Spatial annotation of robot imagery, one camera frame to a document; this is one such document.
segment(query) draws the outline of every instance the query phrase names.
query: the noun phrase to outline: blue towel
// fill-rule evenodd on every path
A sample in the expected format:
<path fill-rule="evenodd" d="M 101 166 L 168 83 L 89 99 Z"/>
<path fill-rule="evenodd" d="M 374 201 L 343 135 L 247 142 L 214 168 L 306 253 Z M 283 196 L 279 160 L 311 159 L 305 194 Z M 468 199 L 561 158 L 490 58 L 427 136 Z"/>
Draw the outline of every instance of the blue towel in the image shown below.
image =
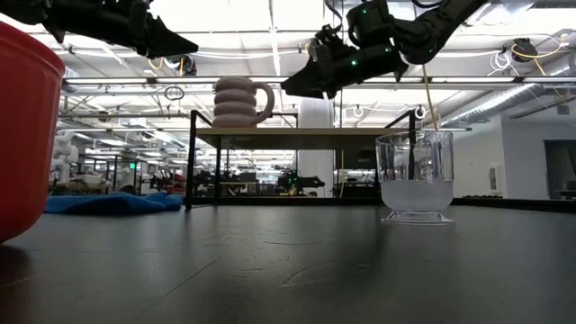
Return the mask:
<path fill-rule="evenodd" d="M 133 215 L 152 212 L 177 212 L 182 195 L 153 193 L 138 197 L 128 193 L 89 196 L 48 197 L 45 213 L 75 215 Z"/>

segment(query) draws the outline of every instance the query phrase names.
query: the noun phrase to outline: black table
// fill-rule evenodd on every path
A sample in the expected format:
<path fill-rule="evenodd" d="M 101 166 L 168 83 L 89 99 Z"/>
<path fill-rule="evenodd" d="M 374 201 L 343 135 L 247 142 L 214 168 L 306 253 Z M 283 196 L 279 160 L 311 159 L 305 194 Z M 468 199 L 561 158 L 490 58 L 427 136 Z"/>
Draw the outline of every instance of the black table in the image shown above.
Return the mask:
<path fill-rule="evenodd" d="M 451 207 L 45 215 L 0 248 L 1 323 L 574 323 L 576 216 Z"/>

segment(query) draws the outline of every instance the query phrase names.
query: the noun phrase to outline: wall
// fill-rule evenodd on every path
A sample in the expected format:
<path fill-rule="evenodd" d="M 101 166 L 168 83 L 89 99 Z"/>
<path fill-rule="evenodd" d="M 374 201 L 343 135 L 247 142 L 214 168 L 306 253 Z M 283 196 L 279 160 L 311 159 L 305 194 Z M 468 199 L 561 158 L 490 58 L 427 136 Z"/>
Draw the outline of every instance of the wall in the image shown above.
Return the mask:
<path fill-rule="evenodd" d="M 473 131 L 454 133 L 454 197 L 498 195 L 491 190 L 490 167 L 501 165 L 501 194 L 507 197 L 500 116 L 472 125 Z"/>
<path fill-rule="evenodd" d="M 503 121 L 508 198 L 547 200 L 545 140 L 576 140 L 566 121 Z"/>

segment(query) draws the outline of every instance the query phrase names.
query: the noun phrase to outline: fluorescent light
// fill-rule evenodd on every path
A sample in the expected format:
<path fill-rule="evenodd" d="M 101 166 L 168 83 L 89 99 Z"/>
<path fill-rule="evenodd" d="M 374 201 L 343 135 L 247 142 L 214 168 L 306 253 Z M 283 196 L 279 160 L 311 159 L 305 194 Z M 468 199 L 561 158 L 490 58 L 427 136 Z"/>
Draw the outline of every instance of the fluorescent light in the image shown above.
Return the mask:
<path fill-rule="evenodd" d="M 69 85 L 126 85 L 126 84 L 145 84 L 148 82 L 148 80 L 143 77 L 65 78 L 64 81 Z"/>
<path fill-rule="evenodd" d="M 88 137 L 86 135 L 83 134 L 76 134 L 77 137 L 79 137 L 80 139 L 84 139 L 84 140 L 93 140 L 93 138 Z"/>
<path fill-rule="evenodd" d="M 219 77 L 160 77 L 156 79 L 157 83 L 169 84 L 213 84 L 220 80 Z"/>
<path fill-rule="evenodd" d="M 400 83 L 417 83 L 417 82 L 422 82 L 424 79 L 421 77 L 403 77 L 402 80 L 400 81 Z M 396 82 L 396 78 L 395 77 L 373 77 L 371 79 L 368 79 L 366 81 L 364 81 L 364 83 L 367 84 L 373 84 L 373 83 L 397 83 Z"/>
<path fill-rule="evenodd" d="M 90 132 L 105 132 L 107 129 L 59 129 L 59 131 L 90 131 Z"/>
<path fill-rule="evenodd" d="M 141 112 L 143 112 L 143 113 L 155 113 L 155 112 L 159 112 L 159 111 L 160 111 L 160 108 L 150 108 L 150 109 L 145 109 Z"/>
<path fill-rule="evenodd" d="M 154 77 L 158 77 L 158 75 L 156 74 L 156 72 L 152 71 L 151 69 L 147 68 L 144 70 L 144 73 L 148 73 L 151 74 Z"/>
<path fill-rule="evenodd" d="M 461 128 L 461 129 L 448 129 L 448 128 L 443 129 L 443 128 L 440 128 L 438 130 L 439 131 L 472 131 L 471 128 Z M 435 129 L 421 129 L 421 131 L 435 131 Z"/>
<path fill-rule="evenodd" d="M 112 129 L 113 132 L 153 131 L 154 129 Z"/>
<path fill-rule="evenodd" d="M 264 76 L 264 77 L 251 77 L 250 80 L 254 82 L 267 82 L 267 83 L 282 83 L 286 81 L 288 77 L 279 76 Z"/>
<path fill-rule="evenodd" d="M 117 140 L 117 139 L 99 139 L 104 144 L 113 145 L 113 146 L 124 146 L 126 142 Z"/>
<path fill-rule="evenodd" d="M 576 82 L 576 77 L 568 77 L 568 76 L 525 77 L 524 82 L 544 82 L 544 83 Z"/>
<path fill-rule="evenodd" d="M 433 77 L 433 83 L 507 83 L 514 81 L 514 77 L 506 76 L 480 76 L 480 77 Z"/>

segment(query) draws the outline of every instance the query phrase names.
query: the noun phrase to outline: clear glass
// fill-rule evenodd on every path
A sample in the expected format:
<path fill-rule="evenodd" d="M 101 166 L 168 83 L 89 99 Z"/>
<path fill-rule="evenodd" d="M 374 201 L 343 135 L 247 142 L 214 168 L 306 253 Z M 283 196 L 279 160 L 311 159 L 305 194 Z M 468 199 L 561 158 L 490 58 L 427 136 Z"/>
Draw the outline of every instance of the clear glass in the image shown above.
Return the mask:
<path fill-rule="evenodd" d="M 386 221 L 448 224 L 442 210 L 453 199 L 453 134 L 413 131 L 376 139 L 382 200 L 392 209 Z"/>

